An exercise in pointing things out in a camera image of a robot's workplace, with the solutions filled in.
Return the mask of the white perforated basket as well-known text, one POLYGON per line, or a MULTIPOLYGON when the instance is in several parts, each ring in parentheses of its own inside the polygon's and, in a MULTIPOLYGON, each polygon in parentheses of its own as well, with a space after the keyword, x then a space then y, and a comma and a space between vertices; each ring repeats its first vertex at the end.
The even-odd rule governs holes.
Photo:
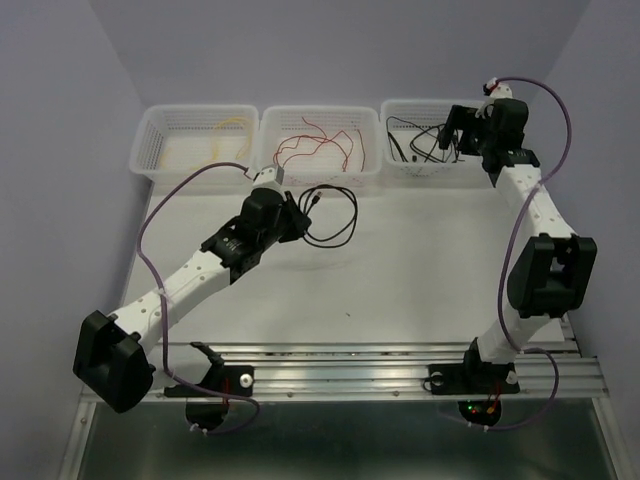
POLYGON ((237 185, 246 179, 257 145, 259 113, 246 104, 166 104, 148 108, 129 157, 132 173, 174 186, 210 165, 229 162, 194 180, 200 185, 237 185))
POLYGON ((454 104, 478 108, 477 100, 387 99, 380 107, 385 168, 399 180, 458 180, 474 174, 486 179, 480 156, 456 150, 457 138, 447 149, 438 146, 438 134, 454 104))
POLYGON ((374 109, 287 105, 263 112, 251 166, 282 167, 286 186, 369 187, 378 180, 382 160, 374 109))

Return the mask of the left white perforated basket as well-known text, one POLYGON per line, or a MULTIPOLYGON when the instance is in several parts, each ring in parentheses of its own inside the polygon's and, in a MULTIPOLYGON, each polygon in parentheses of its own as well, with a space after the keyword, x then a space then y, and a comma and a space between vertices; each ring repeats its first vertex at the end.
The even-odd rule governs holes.
POLYGON ((148 108, 129 157, 132 173, 174 186, 210 165, 229 162, 194 180, 200 185, 237 185, 246 179, 257 145, 259 113, 246 104, 166 104, 148 108))

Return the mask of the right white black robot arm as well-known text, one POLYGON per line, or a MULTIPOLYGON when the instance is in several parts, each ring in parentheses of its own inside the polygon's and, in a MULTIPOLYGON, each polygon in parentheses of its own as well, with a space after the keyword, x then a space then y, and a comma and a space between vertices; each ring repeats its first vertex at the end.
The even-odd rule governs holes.
POLYGON ((516 219, 499 277, 498 318, 460 362, 429 366, 425 384, 435 395, 519 392, 516 356, 583 303, 597 246, 569 226, 546 190, 537 156, 523 146, 528 117, 527 104, 515 99, 453 105, 438 135, 440 147, 457 142, 463 154, 481 158, 516 219))

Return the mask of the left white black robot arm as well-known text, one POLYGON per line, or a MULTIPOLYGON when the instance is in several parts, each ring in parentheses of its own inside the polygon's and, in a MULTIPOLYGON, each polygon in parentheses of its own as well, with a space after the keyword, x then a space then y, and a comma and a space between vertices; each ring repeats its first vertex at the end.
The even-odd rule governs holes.
POLYGON ((115 412, 132 409, 151 390, 148 355, 166 343, 169 329, 255 268, 271 246, 302 238, 310 225, 290 192, 253 190, 239 214, 155 289, 111 314, 94 311, 82 321, 73 373, 115 412))

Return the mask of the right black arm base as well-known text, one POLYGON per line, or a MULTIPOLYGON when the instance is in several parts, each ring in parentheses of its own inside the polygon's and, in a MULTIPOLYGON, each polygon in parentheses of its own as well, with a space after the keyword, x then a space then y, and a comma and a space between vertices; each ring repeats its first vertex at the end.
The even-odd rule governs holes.
POLYGON ((429 364, 422 388, 435 396, 463 396, 458 401, 462 419, 485 430, 496 427, 501 419, 501 396, 520 392, 514 363, 482 360, 477 339, 460 362, 429 364))

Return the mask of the right white perforated basket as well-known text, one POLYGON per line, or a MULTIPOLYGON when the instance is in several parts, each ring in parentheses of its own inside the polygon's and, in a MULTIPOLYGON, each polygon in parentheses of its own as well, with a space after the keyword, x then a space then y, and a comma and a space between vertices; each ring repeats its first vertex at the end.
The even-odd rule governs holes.
POLYGON ((385 168, 399 180, 458 180, 474 174, 486 179, 480 156, 456 150, 457 138, 447 149, 438 146, 438 134, 454 104, 478 108, 477 100, 387 99, 380 107, 385 168))

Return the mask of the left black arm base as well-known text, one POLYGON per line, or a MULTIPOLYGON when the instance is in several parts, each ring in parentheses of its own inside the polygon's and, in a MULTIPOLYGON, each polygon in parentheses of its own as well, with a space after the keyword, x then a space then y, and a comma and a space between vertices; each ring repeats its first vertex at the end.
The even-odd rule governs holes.
POLYGON ((219 403, 187 403, 185 419, 191 431, 204 436, 214 436, 237 432, 248 427, 258 417, 261 407, 253 398, 255 369, 251 365, 231 365, 225 363, 222 355, 203 342, 191 342, 190 346, 202 353, 209 362, 204 376, 195 384, 178 382, 163 389, 163 396, 177 399, 218 398, 219 403), (254 412, 239 424, 224 427, 231 413, 231 401, 246 402, 254 412))

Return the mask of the aluminium extrusion rail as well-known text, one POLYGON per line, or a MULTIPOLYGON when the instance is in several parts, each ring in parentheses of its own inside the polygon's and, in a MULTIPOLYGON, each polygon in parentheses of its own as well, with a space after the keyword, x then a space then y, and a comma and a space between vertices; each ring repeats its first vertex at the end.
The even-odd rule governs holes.
MULTIPOLYGON (((463 343, 216 344, 229 366, 254 369, 253 396, 268 402, 427 401, 422 382, 431 364, 458 363, 463 343)), ((599 362, 571 341, 547 343, 547 359, 526 354, 515 361, 518 400, 545 399, 558 373, 560 399, 608 395, 599 362)))

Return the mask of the middle white perforated basket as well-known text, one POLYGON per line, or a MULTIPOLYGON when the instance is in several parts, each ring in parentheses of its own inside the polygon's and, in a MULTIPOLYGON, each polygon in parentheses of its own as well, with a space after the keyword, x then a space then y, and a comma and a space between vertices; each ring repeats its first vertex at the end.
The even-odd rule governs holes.
POLYGON ((378 180, 382 160, 374 109, 287 105, 263 112, 251 166, 282 167, 286 186, 369 187, 378 180))

